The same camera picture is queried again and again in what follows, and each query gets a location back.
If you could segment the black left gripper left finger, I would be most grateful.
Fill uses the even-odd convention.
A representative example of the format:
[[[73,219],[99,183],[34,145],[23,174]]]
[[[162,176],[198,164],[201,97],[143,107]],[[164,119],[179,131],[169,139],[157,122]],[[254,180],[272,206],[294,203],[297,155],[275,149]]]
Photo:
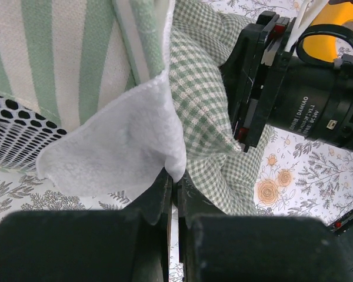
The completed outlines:
[[[121,210],[18,211],[0,223],[0,281],[167,281],[172,179]]]

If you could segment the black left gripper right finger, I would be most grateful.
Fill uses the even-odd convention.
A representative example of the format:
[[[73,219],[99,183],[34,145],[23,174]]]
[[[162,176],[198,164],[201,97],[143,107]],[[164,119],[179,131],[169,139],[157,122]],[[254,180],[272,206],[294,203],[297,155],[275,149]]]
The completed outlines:
[[[351,281],[339,244],[312,217],[232,216],[185,174],[178,183],[185,281]]]

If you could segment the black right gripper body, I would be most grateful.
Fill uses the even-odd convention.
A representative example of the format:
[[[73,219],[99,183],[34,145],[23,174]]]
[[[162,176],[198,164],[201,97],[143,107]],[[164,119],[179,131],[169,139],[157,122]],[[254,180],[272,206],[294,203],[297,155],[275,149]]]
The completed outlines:
[[[304,51],[311,35],[338,35],[332,25],[309,27],[287,50],[294,23],[261,13],[221,66],[234,139],[247,152],[271,125],[353,152],[353,55],[328,63]]]

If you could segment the green checkered pet cushion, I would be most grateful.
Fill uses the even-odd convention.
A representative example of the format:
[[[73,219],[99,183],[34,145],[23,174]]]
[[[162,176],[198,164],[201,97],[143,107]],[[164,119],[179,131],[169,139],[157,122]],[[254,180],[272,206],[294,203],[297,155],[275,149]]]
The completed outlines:
[[[242,152],[232,135],[219,67],[250,23],[201,1],[176,1],[169,73],[193,184],[224,213],[242,216],[256,213],[254,187],[272,128],[264,129],[257,147]]]

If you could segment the green striped pet tent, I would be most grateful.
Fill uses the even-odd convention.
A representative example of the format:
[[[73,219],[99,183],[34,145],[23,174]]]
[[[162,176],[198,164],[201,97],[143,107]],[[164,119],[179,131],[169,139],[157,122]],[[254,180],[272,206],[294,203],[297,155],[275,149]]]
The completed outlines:
[[[69,196],[186,168],[169,84],[174,1],[0,1],[0,167]]]

